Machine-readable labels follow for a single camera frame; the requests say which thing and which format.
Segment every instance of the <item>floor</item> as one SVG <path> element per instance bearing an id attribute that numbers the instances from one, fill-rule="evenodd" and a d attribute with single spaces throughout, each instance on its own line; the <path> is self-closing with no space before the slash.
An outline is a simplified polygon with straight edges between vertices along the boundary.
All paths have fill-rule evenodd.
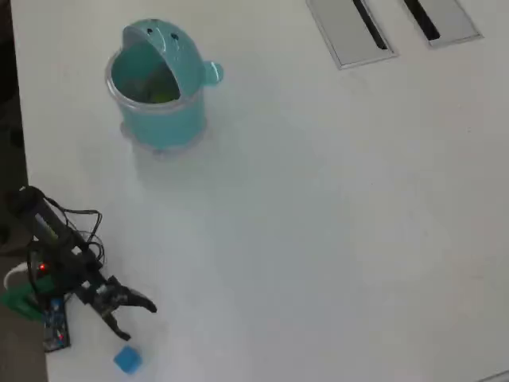
<path id="1" fill-rule="evenodd" d="M 0 193 L 26 184 L 25 151 L 15 76 L 9 3 L 0 0 Z M 0 197 L 0 276 L 23 261 L 30 237 L 6 212 Z M 23 283 L 23 277 L 10 282 Z M 0 305 L 0 381 L 45 382 L 42 326 Z"/>

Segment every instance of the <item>teal container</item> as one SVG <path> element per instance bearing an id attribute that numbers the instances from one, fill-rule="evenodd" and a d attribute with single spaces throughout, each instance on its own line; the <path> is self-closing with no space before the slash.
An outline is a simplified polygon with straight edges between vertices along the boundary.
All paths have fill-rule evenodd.
<path id="1" fill-rule="evenodd" d="M 184 31 L 156 19 L 123 30 L 122 49 L 106 70 L 123 132 L 156 151 L 185 147 L 200 134 L 205 128 L 203 88 L 222 79 L 221 65 L 203 61 Z"/>

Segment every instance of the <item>cup handle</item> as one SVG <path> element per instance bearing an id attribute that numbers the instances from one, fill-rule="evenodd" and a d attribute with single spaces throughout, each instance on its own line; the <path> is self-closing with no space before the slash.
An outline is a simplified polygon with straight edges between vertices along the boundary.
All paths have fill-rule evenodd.
<path id="1" fill-rule="evenodd" d="M 206 85 L 217 85 L 223 80 L 224 69 L 223 67 L 214 61 L 205 61 L 205 84 Z"/>

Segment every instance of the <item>robotic arm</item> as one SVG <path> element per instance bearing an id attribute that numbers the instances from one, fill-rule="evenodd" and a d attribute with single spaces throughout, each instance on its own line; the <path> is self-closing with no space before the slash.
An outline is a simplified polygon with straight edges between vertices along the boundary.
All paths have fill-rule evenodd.
<path id="1" fill-rule="evenodd" d="M 83 304 L 90 304 L 117 336 L 125 341 L 130 339 L 128 333 L 121 331 L 112 314 L 119 306 L 141 306 L 152 313 L 157 312 L 157 307 L 147 297 L 123 286 L 114 276 L 109 279 L 103 277 L 100 273 L 103 265 L 90 248 L 95 232 L 92 231 L 89 240 L 85 240 L 65 215 L 65 211 L 72 210 L 61 208 L 32 186 L 10 194 L 7 205 L 9 211 L 37 238 L 38 253 L 57 293 L 75 293 Z M 62 212 L 65 221 L 52 207 Z M 27 262 L 31 268 L 30 258 Z M 45 294 L 39 293 L 35 287 L 31 269 L 29 277 L 34 292 L 43 298 Z"/>

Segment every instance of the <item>green object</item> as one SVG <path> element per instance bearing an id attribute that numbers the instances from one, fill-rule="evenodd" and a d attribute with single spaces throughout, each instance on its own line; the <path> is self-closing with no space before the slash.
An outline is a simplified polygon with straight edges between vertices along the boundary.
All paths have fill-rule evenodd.
<path id="1" fill-rule="evenodd" d="M 37 280 L 35 285 L 41 293 L 47 293 L 55 288 L 51 276 Z M 0 296 L 0 302 L 29 320 L 42 322 L 42 312 L 37 307 L 33 288 L 29 283 L 10 288 Z"/>

